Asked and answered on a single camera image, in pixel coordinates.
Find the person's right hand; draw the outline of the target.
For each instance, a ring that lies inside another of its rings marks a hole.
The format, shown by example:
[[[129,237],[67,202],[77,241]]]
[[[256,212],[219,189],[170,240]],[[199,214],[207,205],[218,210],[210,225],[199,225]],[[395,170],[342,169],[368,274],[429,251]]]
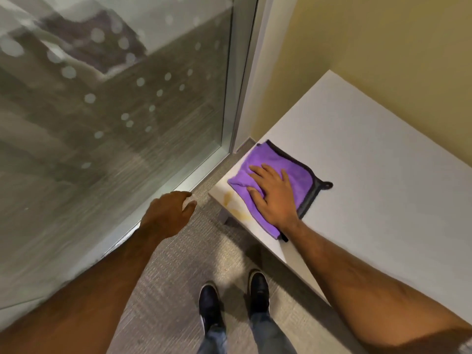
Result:
[[[300,219],[293,197],[291,183],[285,169],[276,172],[271,166],[250,166],[250,177],[263,191],[267,203],[263,218],[275,226],[285,236],[290,237],[293,230],[298,230]]]

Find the person's left hand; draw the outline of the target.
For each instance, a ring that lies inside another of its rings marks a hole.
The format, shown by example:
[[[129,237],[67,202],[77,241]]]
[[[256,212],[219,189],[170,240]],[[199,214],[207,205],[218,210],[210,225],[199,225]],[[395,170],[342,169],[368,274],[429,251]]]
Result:
[[[182,216],[181,191],[172,191],[151,201],[140,221],[139,233],[161,242],[176,236],[190,221]]]

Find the purple microfibre cloth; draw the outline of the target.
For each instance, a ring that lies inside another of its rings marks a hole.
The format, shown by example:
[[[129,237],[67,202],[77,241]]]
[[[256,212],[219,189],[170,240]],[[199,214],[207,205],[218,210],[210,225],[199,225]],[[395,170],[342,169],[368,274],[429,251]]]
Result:
[[[249,213],[257,223],[272,238],[287,243],[288,238],[263,218],[247,190],[248,187],[253,187],[263,197],[265,196],[263,190],[250,176],[250,166],[260,167],[263,164],[272,167],[279,175],[281,175],[281,170],[285,170],[291,183],[297,215],[300,219],[308,212],[318,194],[321,191],[330,190],[333,187],[333,183],[322,181],[316,177],[309,166],[296,160],[270,140],[257,143],[247,154],[236,175],[230,178],[227,183],[241,197]]]

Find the person's right forearm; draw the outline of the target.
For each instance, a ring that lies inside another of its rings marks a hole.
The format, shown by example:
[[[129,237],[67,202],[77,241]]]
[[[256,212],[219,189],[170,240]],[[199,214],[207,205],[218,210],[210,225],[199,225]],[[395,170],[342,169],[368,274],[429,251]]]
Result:
[[[290,218],[277,225],[330,305],[370,354],[455,354],[472,325]]]

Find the person's left forearm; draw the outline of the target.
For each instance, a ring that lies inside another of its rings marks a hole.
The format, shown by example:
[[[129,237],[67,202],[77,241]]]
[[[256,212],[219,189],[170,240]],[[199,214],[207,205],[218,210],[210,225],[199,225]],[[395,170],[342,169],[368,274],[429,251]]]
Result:
[[[120,247],[0,332],[0,354],[106,354],[126,304],[157,246],[139,228]]]

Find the yellow stain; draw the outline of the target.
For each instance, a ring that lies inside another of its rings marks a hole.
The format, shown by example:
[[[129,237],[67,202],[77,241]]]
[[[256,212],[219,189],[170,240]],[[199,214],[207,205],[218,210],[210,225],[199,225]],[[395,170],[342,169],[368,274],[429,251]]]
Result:
[[[223,207],[237,221],[243,223],[250,221],[250,214],[246,204],[240,196],[234,191],[228,191],[223,196]]]

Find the person's right black shoe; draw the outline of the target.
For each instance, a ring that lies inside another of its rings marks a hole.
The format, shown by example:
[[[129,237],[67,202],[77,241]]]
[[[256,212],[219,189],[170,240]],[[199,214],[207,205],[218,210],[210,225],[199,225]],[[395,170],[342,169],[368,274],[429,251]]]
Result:
[[[269,314],[270,293],[268,281],[259,269],[254,268],[249,272],[246,296],[249,318],[256,314]]]

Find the person's black shoe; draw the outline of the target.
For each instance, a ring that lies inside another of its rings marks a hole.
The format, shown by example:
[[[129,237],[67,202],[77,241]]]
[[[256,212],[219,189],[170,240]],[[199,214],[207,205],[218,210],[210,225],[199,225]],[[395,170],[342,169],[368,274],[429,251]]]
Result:
[[[270,293],[268,281],[259,269],[254,268],[249,272],[246,296],[249,318],[256,314],[269,314]]]
[[[223,304],[216,285],[212,281],[206,282],[198,298],[198,310],[204,334],[208,334],[212,327],[225,329],[223,319]]]

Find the person's left black shoe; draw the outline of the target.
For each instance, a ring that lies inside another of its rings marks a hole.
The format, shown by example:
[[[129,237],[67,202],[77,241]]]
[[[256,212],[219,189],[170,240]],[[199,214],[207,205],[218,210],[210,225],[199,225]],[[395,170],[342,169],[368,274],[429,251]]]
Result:
[[[204,334],[208,334],[212,327],[225,329],[223,319],[223,304],[216,285],[212,281],[206,282],[198,298],[198,310]]]

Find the dotted glass partition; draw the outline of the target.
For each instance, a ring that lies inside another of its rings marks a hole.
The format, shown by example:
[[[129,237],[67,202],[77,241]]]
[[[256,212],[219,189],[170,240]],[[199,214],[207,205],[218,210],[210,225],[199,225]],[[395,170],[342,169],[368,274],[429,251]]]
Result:
[[[221,144],[234,0],[0,0],[0,310]]]

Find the white table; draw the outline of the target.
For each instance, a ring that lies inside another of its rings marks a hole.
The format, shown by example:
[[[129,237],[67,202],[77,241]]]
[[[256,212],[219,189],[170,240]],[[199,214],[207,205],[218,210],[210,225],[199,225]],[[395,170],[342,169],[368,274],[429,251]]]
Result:
[[[472,167],[333,71],[263,141],[333,183],[304,223],[472,324]]]

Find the person's left jeans leg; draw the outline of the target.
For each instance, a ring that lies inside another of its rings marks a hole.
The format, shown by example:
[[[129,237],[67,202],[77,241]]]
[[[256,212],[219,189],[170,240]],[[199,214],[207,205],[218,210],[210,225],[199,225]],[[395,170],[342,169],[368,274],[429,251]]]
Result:
[[[227,354],[226,327],[212,325],[204,335],[196,354]]]

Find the person's jeans leg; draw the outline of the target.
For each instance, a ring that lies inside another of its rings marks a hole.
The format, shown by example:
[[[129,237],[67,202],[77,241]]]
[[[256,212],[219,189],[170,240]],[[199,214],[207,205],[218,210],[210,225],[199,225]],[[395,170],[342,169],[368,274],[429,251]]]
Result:
[[[297,354],[289,338],[269,313],[252,314],[250,323],[258,354]]]
[[[226,327],[212,325],[204,335],[196,354],[227,354]]]

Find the person's right jeans leg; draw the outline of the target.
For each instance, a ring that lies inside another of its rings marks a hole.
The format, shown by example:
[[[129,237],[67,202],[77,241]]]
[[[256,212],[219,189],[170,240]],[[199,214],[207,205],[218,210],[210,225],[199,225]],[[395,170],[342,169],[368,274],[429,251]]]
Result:
[[[258,354],[297,354],[289,338],[269,313],[252,314],[250,323]]]

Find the metal partition frame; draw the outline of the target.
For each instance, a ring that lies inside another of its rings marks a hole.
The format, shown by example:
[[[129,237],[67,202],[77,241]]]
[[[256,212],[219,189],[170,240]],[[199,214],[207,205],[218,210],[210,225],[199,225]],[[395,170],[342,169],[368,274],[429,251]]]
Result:
[[[129,215],[118,218],[117,225],[97,246],[101,258],[131,235],[153,198],[172,190],[194,190],[233,151],[266,3],[267,0],[233,2],[221,145],[206,146],[160,186],[152,183],[150,190],[126,192],[125,200],[135,204]]]

